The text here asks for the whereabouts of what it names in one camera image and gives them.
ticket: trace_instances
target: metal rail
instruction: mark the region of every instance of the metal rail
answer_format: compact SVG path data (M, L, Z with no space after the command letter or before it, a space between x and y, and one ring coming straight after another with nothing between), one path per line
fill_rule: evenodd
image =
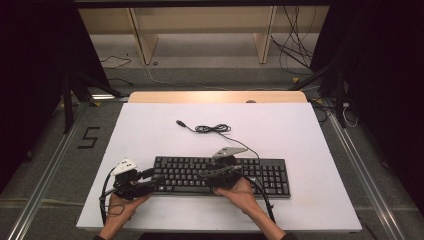
M62 140L59 143L53 157L51 158L46 170L43 173L40 181L37 184L34 192L29 198L25 208L22 210L18 219L12 227L12 231L9 233L9 240L18 240L23 239L27 233L29 226L31 225L32 220L35 217L35 214L38 211L38 208L43 200L49 186L56 175L57 169L62 162L62 159L68 150L69 144L72 141L76 129L78 128L78 123L80 122L85 111L88 109L89 103L81 103L78 106L77 114L75 116L75 123L71 127L70 131L62 137Z
M334 130L336 130L340 142L343 144L349 160L351 161L352 166L364 187L365 192L387 233L387 236L391 240L406 239L405 234L399 226L383 195L378 190L377 184L362 161L362 158L356 150L356 147L346 129L342 129L340 127L335 116L331 115L330 119Z

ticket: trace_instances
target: keyboard key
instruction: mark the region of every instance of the keyboard key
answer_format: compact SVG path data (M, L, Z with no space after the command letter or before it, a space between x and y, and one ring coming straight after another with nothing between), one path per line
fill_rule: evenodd
M181 187L176 186L174 187L175 192L203 192L203 193L210 193L211 189L210 187Z
M287 183L283 183L283 191L284 194L289 194L289 186L287 185Z
M274 194L275 193L275 189L274 188L265 188L265 192L267 194Z
M286 173L282 173L281 174L281 180L283 180L283 182L287 182L287 177L286 177Z

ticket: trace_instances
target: sleeve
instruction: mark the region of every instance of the sleeve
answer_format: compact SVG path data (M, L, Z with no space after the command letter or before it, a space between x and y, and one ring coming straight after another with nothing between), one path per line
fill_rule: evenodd
M287 233L281 240L298 240L293 233Z
M97 235L97 236L95 236L95 237L93 238L93 240L106 240L106 239L104 239L104 238L100 237L99 235Z

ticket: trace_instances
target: hand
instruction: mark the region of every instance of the hand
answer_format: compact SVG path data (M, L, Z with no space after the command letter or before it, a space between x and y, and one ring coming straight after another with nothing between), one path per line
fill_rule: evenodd
M118 233L124 224L134 215L137 207L149 198L150 195L146 195L134 200L126 200L112 193L109 199L109 211L106 223L99 236L104 239L113 239L116 233Z
M228 198L228 200L230 200L234 206L240 208L244 214L251 216L258 211L263 212L258 202L256 202L249 181L244 178L240 178L231 189L216 188L214 192L217 195Z
M253 222L261 229L267 239L279 240L286 233L279 228L271 219L262 211L258 202L253 195L249 181L240 178L236 185L231 189L216 188L215 194L222 195L241 211L248 215Z

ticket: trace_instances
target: white table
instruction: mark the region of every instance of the white table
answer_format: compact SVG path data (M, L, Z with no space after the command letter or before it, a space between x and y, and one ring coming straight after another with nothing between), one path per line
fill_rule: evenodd
M107 173L124 158L137 170L155 156L210 157L222 147L240 147L217 134L195 134L178 126L232 127L228 137L262 158L284 158L292 197L271 200L277 224L291 231L357 232L361 225L309 103L127 103L77 223L99 230L99 196ZM244 152L236 157L255 157ZM265 210L263 201L259 201ZM257 226L223 197L153 196L126 229L171 232L257 232Z

